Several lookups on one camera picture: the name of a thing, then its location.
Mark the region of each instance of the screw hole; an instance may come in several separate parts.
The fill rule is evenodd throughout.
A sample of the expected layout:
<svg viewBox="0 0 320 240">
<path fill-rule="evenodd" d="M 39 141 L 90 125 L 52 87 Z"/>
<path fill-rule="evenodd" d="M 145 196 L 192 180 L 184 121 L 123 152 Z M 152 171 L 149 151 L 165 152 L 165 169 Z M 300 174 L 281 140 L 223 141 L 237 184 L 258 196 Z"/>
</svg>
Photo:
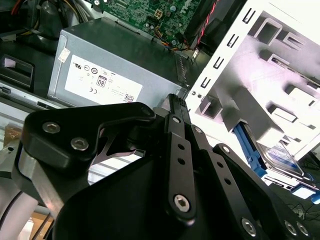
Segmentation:
<svg viewBox="0 0 320 240">
<path fill-rule="evenodd" d="M 224 181 L 226 184 L 231 185 L 231 181 L 228 178 L 225 178 Z"/>
<path fill-rule="evenodd" d="M 230 153 L 230 150 L 229 150 L 229 148 L 227 148 L 226 146 L 222 146 L 222 149 L 226 152 L 226 153 Z"/>
<path fill-rule="evenodd" d="M 178 144 L 178 148 L 180 148 L 181 150 L 185 150 L 185 147 L 181 144 Z"/>
<path fill-rule="evenodd" d="M 181 165 L 185 165 L 185 164 L 186 164 L 185 160 L 183 160 L 182 158 L 178 158 L 178 162 L 179 162 Z"/>
<path fill-rule="evenodd" d="M 175 117 L 175 116 L 174 116 L 172 119 L 173 119 L 173 121 L 175 121 L 177 124 L 181 123 L 180 119 L 177 118 L 177 117 Z"/>
</svg>

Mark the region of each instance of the bolt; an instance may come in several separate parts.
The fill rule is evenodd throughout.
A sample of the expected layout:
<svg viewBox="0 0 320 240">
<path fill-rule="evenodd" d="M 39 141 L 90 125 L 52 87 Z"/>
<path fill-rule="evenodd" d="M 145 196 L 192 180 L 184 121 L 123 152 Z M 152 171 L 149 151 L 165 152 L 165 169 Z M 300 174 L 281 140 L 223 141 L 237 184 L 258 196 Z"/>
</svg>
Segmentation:
<svg viewBox="0 0 320 240">
<path fill-rule="evenodd" d="M 257 235 L 257 231 L 255 229 L 255 226 L 246 218 L 242 218 L 241 220 L 242 227 L 244 230 L 251 236 L 255 237 Z"/>
<path fill-rule="evenodd" d="M 173 119 L 173 121 L 175 121 L 175 122 L 178 123 L 178 124 L 181 122 L 180 119 L 177 118 L 177 117 L 175 117 L 175 116 L 174 116 L 172 119 Z"/>
<path fill-rule="evenodd" d="M 60 132 L 60 126 L 57 123 L 52 121 L 45 122 L 42 125 L 42 129 L 49 134 L 56 134 Z"/>
<path fill-rule="evenodd" d="M 195 127 L 194 127 L 194 130 L 195 130 L 198 134 L 202 134 L 202 130 L 201 130 L 199 127 L 195 126 Z"/>
<path fill-rule="evenodd" d="M 226 146 L 222 146 L 222 149 L 226 152 L 226 153 L 230 153 L 230 149 L 229 148 L 227 148 Z"/>
<path fill-rule="evenodd" d="M 296 225 L 298 226 L 298 229 L 306 236 L 309 236 L 308 230 L 303 226 L 300 222 L 296 222 Z"/>
<path fill-rule="evenodd" d="M 295 230 L 294 226 L 292 226 L 292 224 L 288 221 L 284 221 L 284 225 L 286 227 L 286 229 L 293 235 L 296 236 L 297 235 L 297 231 Z"/>
<path fill-rule="evenodd" d="M 174 197 L 174 204 L 181 212 L 188 212 L 190 209 L 189 201 L 186 199 L 185 196 L 182 196 L 180 194 L 176 195 Z"/>
<path fill-rule="evenodd" d="M 87 140 L 82 137 L 75 137 L 71 140 L 71 147 L 74 150 L 85 151 L 89 147 Z"/>
</svg>

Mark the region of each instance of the barcode sticker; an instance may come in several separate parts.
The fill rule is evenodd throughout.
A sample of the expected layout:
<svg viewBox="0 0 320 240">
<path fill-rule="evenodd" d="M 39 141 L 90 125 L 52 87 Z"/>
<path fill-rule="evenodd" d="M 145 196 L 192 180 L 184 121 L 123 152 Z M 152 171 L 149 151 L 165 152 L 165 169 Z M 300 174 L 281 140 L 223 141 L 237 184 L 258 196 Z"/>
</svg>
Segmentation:
<svg viewBox="0 0 320 240">
<path fill-rule="evenodd" d="M 65 63 L 65 61 L 66 61 L 67 58 L 69 57 L 69 54 L 70 54 L 70 51 L 69 51 L 68 49 L 66 49 L 66 48 L 63 48 L 62 51 L 61 51 L 61 53 L 60 53 L 60 55 L 59 55 L 59 57 L 58 57 L 58 59 L 59 59 L 61 62 Z"/>
</svg>

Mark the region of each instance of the black metal bracket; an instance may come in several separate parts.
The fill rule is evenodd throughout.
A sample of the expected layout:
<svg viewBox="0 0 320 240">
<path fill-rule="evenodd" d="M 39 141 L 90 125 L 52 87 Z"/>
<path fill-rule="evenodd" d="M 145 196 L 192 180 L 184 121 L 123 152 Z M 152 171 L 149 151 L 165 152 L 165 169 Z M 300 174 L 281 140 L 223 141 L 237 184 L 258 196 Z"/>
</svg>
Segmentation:
<svg viewBox="0 0 320 240">
<path fill-rule="evenodd" d="M 15 167 L 55 213 L 53 239 L 313 239 L 230 147 L 209 145 L 182 99 L 167 100 L 164 117 L 130 103 L 26 118 Z M 88 186 L 91 164 L 136 150 L 144 157 Z"/>
</svg>

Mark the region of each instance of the silver metal sheet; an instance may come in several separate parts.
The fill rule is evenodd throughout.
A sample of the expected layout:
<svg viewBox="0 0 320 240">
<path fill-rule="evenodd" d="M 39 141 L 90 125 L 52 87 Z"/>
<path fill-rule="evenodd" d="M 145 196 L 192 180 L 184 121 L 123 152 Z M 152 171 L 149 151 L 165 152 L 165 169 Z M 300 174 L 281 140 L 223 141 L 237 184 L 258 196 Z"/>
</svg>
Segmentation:
<svg viewBox="0 0 320 240">
<path fill-rule="evenodd" d="M 301 139 L 301 142 L 291 142 L 287 146 L 287 149 L 295 157 L 299 155 L 297 159 L 300 159 L 308 151 L 303 150 L 304 154 L 302 155 L 299 151 L 309 145 L 311 141 L 314 142 L 313 139 L 316 139 L 320 134 L 320 114 L 316 107 L 303 105 L 301 102 L 290 97 L 285 90 L 288 85 L 293 85 L 318 100 L 320 99 L 320 92 L 308 87 L 308 81 L 298 74 L 265 61 L 262 59 L 261 53 L 269 51 L 276 54 L 288 61 L 291 68 L 310 78 L 320 76 L 318 61 L 320 47 L 270 14 L 263 12 L 261 16 L 271 18 L 280 23 L 284 30 L 302 38 L 305 41 L 305 45 L 302 46 L 301 50 L 295 50 L 283 44 L 280 40 L 275 39 L 268 46 L 248 35 L 219 76 L 211 91 L 217 93 L 224 109 L 235 107 L 232 96 L 239 87 L 244 86 L 263 108 L 268 109 L 271 105 L 277 105 L 287 112 L 293 113 L 298 118 L 298 121 L 287 128 L 290 128 L 290 133 L 296 131 L 297 134 L 299 133 L 299 135 L 306 137 L 298 137 Z M 224 124 L 220 115 L 214 121 L 222 125 Z M 276 120 L 274 121 L 284 130 L 286 135 L 291 135 L 285 126 L 282 126 Z M 301 127 L 298 130 L 299 126 L 297 127 L 297 125 L 299 123 L 301 123 Z M 310 132 L 309 135 L 306 131 L 303 132 L 301 130 L 305 125 L 305 129 Z M 316 128 L 308 129 L 308 125 L 313 125 Z"/>
<path fill-rule="evenodd" d="M 61 51 L 70 51 L 65 63 Z M 66 79 L 75 55 L 143 86 L 137 101 L 157 107 L 170 93 L 177 94 L 175 55 L 157 43 L 106 18 L 96 19 L 62 30 L 52 71 L 48 97 L 71 106 L 98 103 L 65 90 Z"/>
<path fill-rule="evenodd" d="M 0 92 L 0 97 L 10 100 L 11 103 L 8 102 L 9 105 L 18 104 L 27 107 L 29 110 L 24 111 L 27 111 L 28 113 L 32 112 L 32 110 L 62 109 L 66 107 L 1 80 L 0 88 L 2 89 L 2 92 Z"/>
</svg>

